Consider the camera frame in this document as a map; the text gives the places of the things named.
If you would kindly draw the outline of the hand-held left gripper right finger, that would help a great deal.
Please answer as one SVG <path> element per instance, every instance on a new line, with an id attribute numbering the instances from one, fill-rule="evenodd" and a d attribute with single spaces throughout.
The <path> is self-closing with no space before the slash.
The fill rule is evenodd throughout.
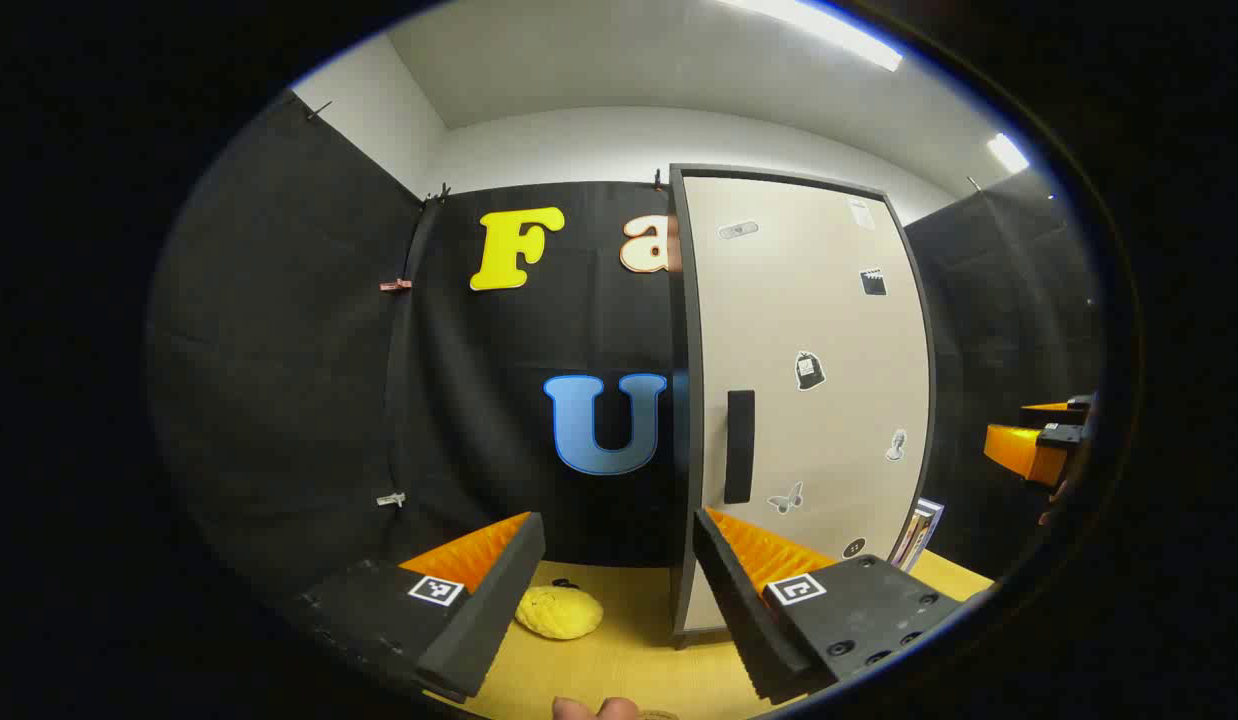
<path id="1" fill-rule="evenodd" d="M 753 689 L 771 705 L 860 682 L 962 606 L 872 553 L 831 560 L 718 510 L 696 510 L 691 534 Z"/>

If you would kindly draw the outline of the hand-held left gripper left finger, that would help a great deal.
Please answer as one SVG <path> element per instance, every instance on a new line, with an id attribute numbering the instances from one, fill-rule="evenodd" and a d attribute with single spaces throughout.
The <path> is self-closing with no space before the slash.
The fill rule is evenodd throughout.
<path id="1" fill-rule="evenodd" d="M 314 643 L 394 692 L 477 696 L 545 553 L 539 512 L 404 562 L 363 559 L 284 602 Z"/>

